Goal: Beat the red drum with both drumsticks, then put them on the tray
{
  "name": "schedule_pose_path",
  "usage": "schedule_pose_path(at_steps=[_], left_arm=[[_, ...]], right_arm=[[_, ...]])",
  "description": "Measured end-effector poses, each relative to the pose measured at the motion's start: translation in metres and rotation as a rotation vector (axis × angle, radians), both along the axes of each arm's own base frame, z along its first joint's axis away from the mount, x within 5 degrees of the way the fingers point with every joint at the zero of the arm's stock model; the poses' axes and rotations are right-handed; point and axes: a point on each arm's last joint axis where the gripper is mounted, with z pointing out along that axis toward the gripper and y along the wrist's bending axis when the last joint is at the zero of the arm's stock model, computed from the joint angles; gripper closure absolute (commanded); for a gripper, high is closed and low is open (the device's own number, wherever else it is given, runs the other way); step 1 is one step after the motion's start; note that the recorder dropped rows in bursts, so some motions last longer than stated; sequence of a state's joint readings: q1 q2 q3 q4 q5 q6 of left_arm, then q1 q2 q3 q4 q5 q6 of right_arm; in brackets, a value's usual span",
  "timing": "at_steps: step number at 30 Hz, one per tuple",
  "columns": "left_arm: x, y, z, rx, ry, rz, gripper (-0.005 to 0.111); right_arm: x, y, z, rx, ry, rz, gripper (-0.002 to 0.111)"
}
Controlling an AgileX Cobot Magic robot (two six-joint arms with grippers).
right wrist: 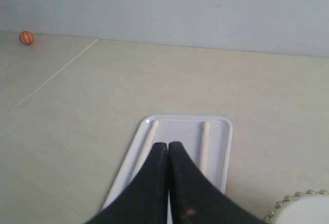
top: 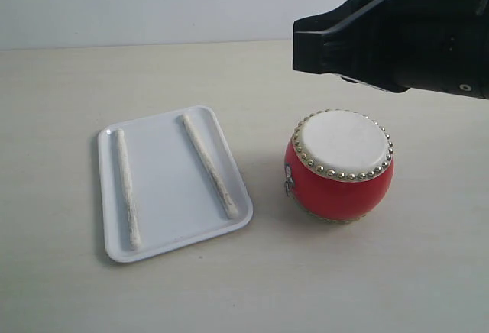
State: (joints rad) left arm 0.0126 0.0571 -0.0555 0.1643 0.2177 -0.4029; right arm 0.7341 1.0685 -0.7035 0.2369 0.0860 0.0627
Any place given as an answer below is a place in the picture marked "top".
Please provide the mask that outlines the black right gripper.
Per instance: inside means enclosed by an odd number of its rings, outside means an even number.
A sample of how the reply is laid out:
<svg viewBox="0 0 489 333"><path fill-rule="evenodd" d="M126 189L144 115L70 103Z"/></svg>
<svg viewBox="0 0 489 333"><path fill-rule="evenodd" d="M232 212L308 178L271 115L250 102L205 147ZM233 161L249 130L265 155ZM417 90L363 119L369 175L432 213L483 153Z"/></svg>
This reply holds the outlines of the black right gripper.
<svg viewBox="0 0 489 333"><path fill-rule="evenodd" d="M349 36L357 31L387 41L387 61L369 40ZM487 99L488 0L346 0L294 21L293 69L385 92Z"/></svg>

